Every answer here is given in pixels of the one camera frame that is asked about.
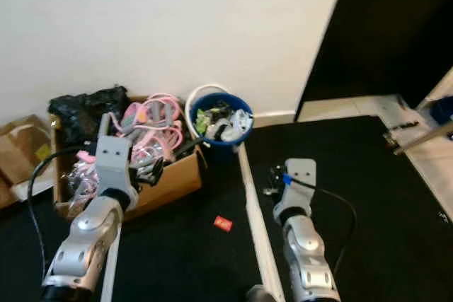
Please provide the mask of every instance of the yellow label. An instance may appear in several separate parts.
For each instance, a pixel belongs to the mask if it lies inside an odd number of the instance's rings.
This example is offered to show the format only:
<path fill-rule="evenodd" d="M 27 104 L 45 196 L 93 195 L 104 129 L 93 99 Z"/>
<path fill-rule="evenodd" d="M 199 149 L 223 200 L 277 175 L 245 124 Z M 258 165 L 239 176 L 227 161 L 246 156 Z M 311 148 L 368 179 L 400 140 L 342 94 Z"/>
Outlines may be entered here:
<path fill-rule="evenodd" d="M 147 122 L 147 111 L 140 110 L 139 112 L 137 112 L 137 120 L 140 123 L 146 123 Z"/>
<path fill-rule="evenodd" d="M 49 144 L 43 144 L 38 150 L 36 150 L 35 155 L 40 161 L 45 160 L 48 156 L 50 156 Z"/>

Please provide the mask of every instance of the white wall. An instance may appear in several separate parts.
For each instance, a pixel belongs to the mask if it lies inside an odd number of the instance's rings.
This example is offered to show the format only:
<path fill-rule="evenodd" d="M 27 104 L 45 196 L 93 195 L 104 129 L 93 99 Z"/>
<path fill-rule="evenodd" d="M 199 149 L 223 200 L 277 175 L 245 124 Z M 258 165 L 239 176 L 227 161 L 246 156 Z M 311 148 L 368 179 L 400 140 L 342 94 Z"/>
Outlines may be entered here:
<path fill-rule="evenodd" d="M 0 0 L 0 122 L 120 83 L 294 110 L 335 0 Z"/>

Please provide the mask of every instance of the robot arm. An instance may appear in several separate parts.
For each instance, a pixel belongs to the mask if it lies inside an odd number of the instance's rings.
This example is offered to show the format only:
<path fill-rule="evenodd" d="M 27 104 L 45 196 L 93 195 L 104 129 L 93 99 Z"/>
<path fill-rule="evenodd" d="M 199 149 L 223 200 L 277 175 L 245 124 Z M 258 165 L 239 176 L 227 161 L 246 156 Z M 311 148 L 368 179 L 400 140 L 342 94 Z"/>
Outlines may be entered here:
<path fill-rule="evenodd" d="M 41 301 L 89 301 L 123 213 L 137 204 L 130 181 L 131 142 L 101 136 L 96 149 L 98 195 L 71 223 L 42 283 Z"/>
<path fill-rule="evenodd" d="M 271 180 L 277 184 L 265 190 L 265 194 L 276 198 L 273 214 L 283 228 L 294 299 L 339 302 L 332 271 L 324 258 L 324 242 L 310 218 L 316 163 L 311 159 L 290 158 L 285 167 L 276 167 Z"/>

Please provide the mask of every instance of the red object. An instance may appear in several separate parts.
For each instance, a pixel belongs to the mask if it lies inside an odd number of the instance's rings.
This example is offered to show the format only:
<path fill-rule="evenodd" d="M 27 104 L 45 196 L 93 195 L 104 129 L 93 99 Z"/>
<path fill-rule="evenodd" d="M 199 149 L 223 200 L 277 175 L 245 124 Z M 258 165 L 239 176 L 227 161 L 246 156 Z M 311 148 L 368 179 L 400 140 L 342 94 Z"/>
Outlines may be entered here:
<path fill-rule="evenodd" d="M 233 228 L 233 222 L 231 222 L 229 219 L 224 219 L 222 216 L 217 216 L 215 218 L 214 225 L 217 228 L 225 230 L 227 233 L 229 233 L 231 228 Z"/>

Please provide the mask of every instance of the black carpet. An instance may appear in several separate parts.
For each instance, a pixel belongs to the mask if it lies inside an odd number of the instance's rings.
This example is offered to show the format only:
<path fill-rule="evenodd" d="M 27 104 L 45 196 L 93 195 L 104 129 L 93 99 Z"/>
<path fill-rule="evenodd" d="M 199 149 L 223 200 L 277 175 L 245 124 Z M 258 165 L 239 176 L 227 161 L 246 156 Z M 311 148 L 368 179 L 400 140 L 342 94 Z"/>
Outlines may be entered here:
<path fill-rule="evenodd" d="M 47 192 L 35 199 L 49 254 L 69 232 Z M 241 302 L 260 282 L 239 164 L 211 165 L 204 187 L 123 226 L 113 302 Z M 233 221 L 227 233 L 217 215 Z M 0 214 L 0 301 L 39 301 L 40 253 L 25 204 Z M 93 299 L 98 301 L 99 291 Z"/>
<path fill-rule="evenodd" d="M 358 228 L 336 282 L 343 302 L 453 301 L 453 230 L 406 156 L 385 148 L 377 117 L 355 117 L 256 129 L 246 143 L 287 301 L 292 301 L 282 234 L 272 202 L 261 194 L 269 168 L 287 158 L 316 161 L 317 186 L 350 200 Z M 312 202 L 315 226 L 335 262 L 350 212 L 321 193 Z"/>

